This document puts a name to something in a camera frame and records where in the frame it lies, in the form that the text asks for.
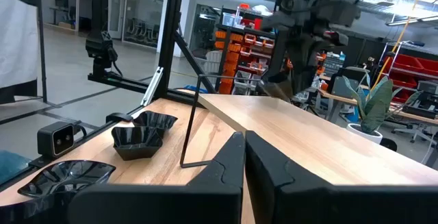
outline white curtain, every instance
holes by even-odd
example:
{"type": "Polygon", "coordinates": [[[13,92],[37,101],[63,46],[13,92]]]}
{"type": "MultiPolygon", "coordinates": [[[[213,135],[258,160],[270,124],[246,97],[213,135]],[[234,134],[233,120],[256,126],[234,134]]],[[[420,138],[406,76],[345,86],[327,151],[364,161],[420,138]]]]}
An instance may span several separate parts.
{"type": "Polygon", "coordinates": [[[36,18],[36,7],[19,0],[0,0],[0,88],[37,78],[36,18]]]}

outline black wire frame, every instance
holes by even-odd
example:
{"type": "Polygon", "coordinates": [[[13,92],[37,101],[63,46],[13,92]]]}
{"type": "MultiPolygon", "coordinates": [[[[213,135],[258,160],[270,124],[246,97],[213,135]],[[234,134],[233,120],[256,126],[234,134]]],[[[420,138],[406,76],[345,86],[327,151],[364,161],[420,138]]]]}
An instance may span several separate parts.
{"type": "Polygon", "coordinates": [[[200,74],[198,76],[198,81],[196,83],[196,90],[194,93],[194,101],[192,103],[192,111],[190,113],[190,119],[189,124],[187,126],[187,132],[185,133],[185,140],[183,144],[183,151],[181,152],[181,159],[179,161],[179,166],[183,169],[195,167],[195,166],[205,166],[210,163],[210,161],[201,161],[201,162],[191,162],[191,163],[184,163],[185,159],[185,153],[187,152],[187,147],[189,145],[189,139],[190,139],[190,132],[192,131],[192,125],[193,125],[193,119],[194,119],[194,113],[196,111],[196,104],[198,103],[199,99],[199,90],[201,89],[201,81],[203,78],[206,77],[214,77],[219,79],[233,79],[233,80],[244,80],[248,82],[260,82],[261,79],[247,79],[244,77],[229,77],[229,76],[221,76],[221,75],[207,75],[207,74],[200,74]]]}

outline concrete floor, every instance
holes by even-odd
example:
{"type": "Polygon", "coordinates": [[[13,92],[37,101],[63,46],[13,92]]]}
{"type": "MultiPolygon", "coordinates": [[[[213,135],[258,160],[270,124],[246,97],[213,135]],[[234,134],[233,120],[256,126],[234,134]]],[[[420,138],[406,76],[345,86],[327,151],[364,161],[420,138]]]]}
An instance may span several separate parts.
{"type": "MultiPolygon", "coordinates": [[[[87,80],[87,75],[92,71],[92,59],[86,53],[85,38],[44,29],[44,40],[48,100],[60,106],[54,108],[38,100],[0,105],[0,122],[16,115],[46,108],[43,113],[0,125],[0,150],[8,150],[32,160],[38,157],[36,132],[40,128],[58,119],[69,119],[81,120],[88,124],[87,130],[91,131],[92,128],[103,125],[108,114],[126,113],[138,107],[142,98],[140,93],[87,80]]],[[[125,77],[144,79],[153,75],[158,65],[159,54],[118,41],[114,44],[118,53],[117,65],[125,77]]],[[[186,59],[174,58],[169,88],[195,86],[195,76],[186,59]]],[[[337,124],[345,127],[347,123],[339,118],[337,124]]],[[[418,138],[417,142],[410,143],[410,135],[391,133],[396,126],[398,127],[385,123],[379,132],[384,137],[396,141],[398,153],[420,162],[427,151],[428,142],[418,138]]]]}

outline red storage bin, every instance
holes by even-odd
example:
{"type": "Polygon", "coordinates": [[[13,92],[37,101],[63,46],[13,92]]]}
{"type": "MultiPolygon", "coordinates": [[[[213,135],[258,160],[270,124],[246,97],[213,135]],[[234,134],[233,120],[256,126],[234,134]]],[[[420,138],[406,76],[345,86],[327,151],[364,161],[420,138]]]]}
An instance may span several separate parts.
{"type": "MultiPolygon", "coordinates": [[[[390,57],[388,59],[388,63],[386,64],[385,71],[388,72],[389,68],[391,67],[392,61],[394,60],[393,57],[390,57]]],[[[404,69],[408,71],[414,71],[421,73],[423,71],[423,66],[420,64],[420,62],[415,57],[411,57],[408,55],[402,55],[399,54],[397,56],[396,62],[394,63],[393,67],[404,69]]]]}
{"type": "Polygon", "coordinates": [[[411,76],[402,74],[402,73],[391,73],[389,74],[389,78],[392,79],[394,85],[403,86],[407,88],[416,88],[417,82],[411,76]]]}
{"type": "Polygon", "coordinates": [[[417,60],[423,66],[422,73],[438,76],[438,61],[422,58],[417,58],[417,60]]]}
{"type": "Polygon", "coordinates": [[[408,90],[401,90],[396,96],[392,99],[394,102],[405,103],[410,97],[408,90]]]}

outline black plastic bowl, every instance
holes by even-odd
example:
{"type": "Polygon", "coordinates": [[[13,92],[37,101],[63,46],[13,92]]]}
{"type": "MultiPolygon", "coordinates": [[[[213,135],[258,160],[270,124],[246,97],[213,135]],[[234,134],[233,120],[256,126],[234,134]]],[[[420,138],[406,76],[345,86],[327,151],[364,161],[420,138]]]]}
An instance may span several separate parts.
{"type": "Polygon", "coordinates": [[[151,158],[163,146],[162,137],[153,127],[115,127],[111,134],[115,150],[125,161],[151,158]]]}
{"type": "Polygon", "coordinates": [[[132,123],[136,127],[157,128],[158,135],[163,138],[164,132],[172,128],[173,124],[175,124],[177,120],[177,117],[173,117],[171,115],[146,111],[135,118],[132,123]]]}
{"type": "Polygon", "coordinates": [[[77,192],[93,184],[106,183],[115,166],[88,160],[58,162],[43,169],[18,193],[43,197],[58,192],[77,192]]]}

